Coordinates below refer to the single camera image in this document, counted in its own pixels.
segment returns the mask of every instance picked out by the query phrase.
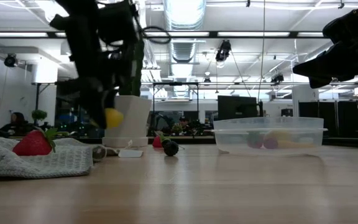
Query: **ceiling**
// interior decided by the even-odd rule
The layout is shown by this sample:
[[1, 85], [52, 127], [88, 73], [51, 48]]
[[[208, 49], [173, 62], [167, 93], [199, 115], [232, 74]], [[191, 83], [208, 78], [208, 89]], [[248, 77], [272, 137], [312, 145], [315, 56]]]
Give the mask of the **ceiling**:
[[[34, 1], [0, 1], [14, 7], [38, 7]], [[278, 10], [266, 8], [262, 0], [251, 0], [251, 7], [245, 7], [246, 1], [207, 0], [206, 13], [201, 30], [307, 30], [321, 31], [333, 19], [343, 16], [352, 10], [349, 6], [358, 6], [358, 0], [345, 1], [342, 9], [338, 9], [340, 0], [266, 0], [271, 7], [320, 7], [332, 6], [332, 9], [319, 10]], [[162, 0], [146, 0], [146, 21], [148, 26], [165, 27], [165, 16], [162, 11]], [[42, 9], [18, 9], [0, 4], [0, 30], [53, 30], [45, 19]], [[326, 39], [231, 39], [232, 55], [226, 60], [223, 68], [217, 68], [214, 54], [222, 39], [199, 39], [197, 58], [193, 67], [191, 80], [202, 81], [205, 72], [210, 72], [214, 82], [241, 81], [259, 82], [261, 75], [269, 80], [274, 67], [288, 58], [305, 56], [318, 49], [329, 40]], [[60, 64], [59, 76], [76, 77], [74, 65], [68, 61], [69, 49], [63, 39], [0, 39], [1, 46], [38, 47], [55, 57]], [[170, 74], [169, 46], [152, 44], [157, 63], [161, 68], [161, 77]], [[282, 70], [285, 81], [291, 81], [291, 69]]]

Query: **desk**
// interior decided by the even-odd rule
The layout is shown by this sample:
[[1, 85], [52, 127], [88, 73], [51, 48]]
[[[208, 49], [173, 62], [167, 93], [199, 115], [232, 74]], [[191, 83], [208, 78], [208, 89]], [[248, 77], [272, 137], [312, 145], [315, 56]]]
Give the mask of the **desk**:
[[358, 149], [276, 158], [185, 147], [110, 157], [86, 177], [0, 181], [0, 224], [358, 223]]

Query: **container lid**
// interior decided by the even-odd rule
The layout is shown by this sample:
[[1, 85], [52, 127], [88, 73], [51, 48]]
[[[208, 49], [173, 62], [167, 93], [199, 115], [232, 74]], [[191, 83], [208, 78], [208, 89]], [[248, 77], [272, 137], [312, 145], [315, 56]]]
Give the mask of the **container lid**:
[[248, 128], [211, 130], [214, 133], [244, 133], [249, 131], [328, 131], [326, 128]]

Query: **table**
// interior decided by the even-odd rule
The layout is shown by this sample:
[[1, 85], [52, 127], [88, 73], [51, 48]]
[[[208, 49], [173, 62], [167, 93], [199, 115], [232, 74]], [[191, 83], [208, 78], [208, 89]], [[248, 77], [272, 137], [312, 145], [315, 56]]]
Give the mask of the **table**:
[[86, 177], [0, 181], [0, 223], [358, 223], [358, 149], [279, 158], [185, 147], [110, 157]]

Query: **white pillar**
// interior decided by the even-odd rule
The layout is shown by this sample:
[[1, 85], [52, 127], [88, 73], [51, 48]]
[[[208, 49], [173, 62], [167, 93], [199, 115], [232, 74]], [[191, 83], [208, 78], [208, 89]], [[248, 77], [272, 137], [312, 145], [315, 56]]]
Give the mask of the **white pillar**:
[[[55, 83], [57, 81], [58, 65], [50, 60], [41, 60], [38, 64], [33, 65], [33, 83]], [[55, 125], [55, 110], [56, 110], [56, 89], [55, 85], [41, 85], [39, 95], [38, 109], [48, 113], [44, 122], [50, 125]]]
[[299, 116], [299, 102], [316, 102], [318, 100], [318, 89], [314, 90], [308, 85], [294, 86], [292, 88], [293, 116]]

